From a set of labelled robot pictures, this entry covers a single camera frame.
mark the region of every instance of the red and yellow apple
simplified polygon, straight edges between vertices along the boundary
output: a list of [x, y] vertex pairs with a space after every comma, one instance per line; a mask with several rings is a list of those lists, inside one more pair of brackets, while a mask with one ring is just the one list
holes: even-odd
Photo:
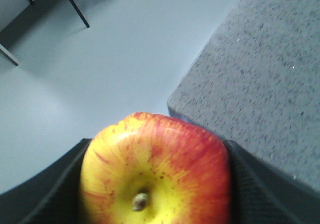
[[134, 113], [90, 143], [80, 178], [85, 224], [226, 224], [230, 169], [222, 141], [198, 126]]

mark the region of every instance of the gray floor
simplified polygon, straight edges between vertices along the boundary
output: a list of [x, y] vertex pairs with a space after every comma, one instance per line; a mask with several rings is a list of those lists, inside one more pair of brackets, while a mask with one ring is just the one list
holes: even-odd
[[167, 99], [236, 0], [36, 0], [0, 33], [0, 192]]

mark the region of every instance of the speckled gray surface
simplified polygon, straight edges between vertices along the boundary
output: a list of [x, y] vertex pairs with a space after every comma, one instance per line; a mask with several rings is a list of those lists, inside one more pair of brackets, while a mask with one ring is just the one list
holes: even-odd
[[239, 0], [168, 107], [320, 190], [320, 0]]

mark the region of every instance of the apple stem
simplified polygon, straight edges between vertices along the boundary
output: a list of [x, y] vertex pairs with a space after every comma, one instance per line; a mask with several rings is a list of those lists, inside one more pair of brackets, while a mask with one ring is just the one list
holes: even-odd
[[132, 207], [134, 211], [145, 209], [149, 205], [149, 195], [147, 193], [138, 193], [132, 200]]

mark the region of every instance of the red streak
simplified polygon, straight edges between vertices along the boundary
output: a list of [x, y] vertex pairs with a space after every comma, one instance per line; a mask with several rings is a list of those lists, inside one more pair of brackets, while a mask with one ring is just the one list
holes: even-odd
[[110, 164], [110, 161], [106, 160], [102, 155], [100, 155], [100, 154], [99, 154], [98, 152], [96, 152], [95, 150], [94, 150], [94, 153], [95, 153], [96, 156], [97, 156], [100, 160], [102, 160], [104, 163]]

